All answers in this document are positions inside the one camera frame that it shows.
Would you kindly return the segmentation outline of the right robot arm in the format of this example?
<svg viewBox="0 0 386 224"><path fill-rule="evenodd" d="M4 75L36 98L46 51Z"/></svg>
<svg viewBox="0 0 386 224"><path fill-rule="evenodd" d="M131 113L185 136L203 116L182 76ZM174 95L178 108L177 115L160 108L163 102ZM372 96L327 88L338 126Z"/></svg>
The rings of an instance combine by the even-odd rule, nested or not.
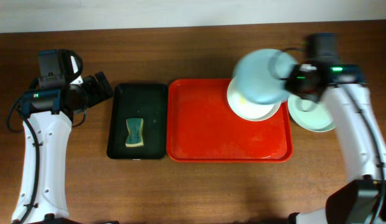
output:
<svg viewBox="0 0 386 224"><path fill-rule="evenodd" d="M289 223L386 223L386 144L359 66L341 63L334 34L305 38L305 61L285 83L290 93L330 112L342 150L347 185L324 208L290 214Z"/></svg>

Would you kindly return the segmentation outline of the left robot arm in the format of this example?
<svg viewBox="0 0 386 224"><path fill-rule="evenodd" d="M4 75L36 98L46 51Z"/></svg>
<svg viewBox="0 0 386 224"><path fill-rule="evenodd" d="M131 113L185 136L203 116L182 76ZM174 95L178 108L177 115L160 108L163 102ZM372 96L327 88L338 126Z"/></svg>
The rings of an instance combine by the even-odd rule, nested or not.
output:
<svg viewBox="0 0 386 224"><path fill-rule="evenodd" d="M22 120L25 154L21 191L12 223L68 223L65 165L74 116L114 92L105 74L82 77L83 60L73 50L38 53L40 76L12 105Z"/></svg>

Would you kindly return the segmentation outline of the white cream plate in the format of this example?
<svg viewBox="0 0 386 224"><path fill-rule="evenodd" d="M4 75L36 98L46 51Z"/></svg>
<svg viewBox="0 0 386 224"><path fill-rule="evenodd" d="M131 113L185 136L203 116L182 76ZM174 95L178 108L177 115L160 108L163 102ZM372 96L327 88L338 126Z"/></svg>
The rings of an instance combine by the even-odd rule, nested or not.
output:
<svg viewBox="0 0 386 224"><path fill-rule="evenodd" d="M279 110L281 103L260 105L244 98L237 90L236 80L237 78L233 78L228 85L227 102L238 117L248 121L264 121Z"/></svg>

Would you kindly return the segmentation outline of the mint green plate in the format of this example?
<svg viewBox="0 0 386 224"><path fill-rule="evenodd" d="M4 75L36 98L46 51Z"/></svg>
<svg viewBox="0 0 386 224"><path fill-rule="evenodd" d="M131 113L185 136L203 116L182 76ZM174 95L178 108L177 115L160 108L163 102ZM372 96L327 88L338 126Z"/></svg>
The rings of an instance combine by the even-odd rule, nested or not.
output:
<svg viewBox="0 0 386 224"><path fill-rule="evenodd" d="M336 127L323 102L314 103L310 100L302 100L296 95L290 95L287 105L292 120L302 128L322 133Z"/></svg>

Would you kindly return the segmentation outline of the green yellow sponge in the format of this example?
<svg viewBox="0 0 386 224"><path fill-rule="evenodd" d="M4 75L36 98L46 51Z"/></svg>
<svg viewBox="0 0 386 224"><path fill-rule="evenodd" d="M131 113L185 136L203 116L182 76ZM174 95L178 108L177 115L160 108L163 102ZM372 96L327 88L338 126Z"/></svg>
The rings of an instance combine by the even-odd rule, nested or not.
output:
<svg viewBox="0 0 386 224"><path fill-rule="evenodd" d="M144 120L142 118L126 119L126 127L128 131L126 139L126 147L141 147L144 145L143 140Z"/></svg>

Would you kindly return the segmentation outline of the light blue plate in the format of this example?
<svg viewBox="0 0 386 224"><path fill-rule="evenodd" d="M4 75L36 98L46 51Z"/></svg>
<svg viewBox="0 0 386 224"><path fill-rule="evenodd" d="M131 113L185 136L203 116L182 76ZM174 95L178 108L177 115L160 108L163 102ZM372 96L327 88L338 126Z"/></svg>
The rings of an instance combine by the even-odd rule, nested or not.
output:
<svg viewBox="0 0 386 224"><path fill-rule="evenodd" d="M289 92L284 84L297 64L294 57L281 50L256 50L237 62L232 77L245 99L271 105L287 100Z"/></svg>

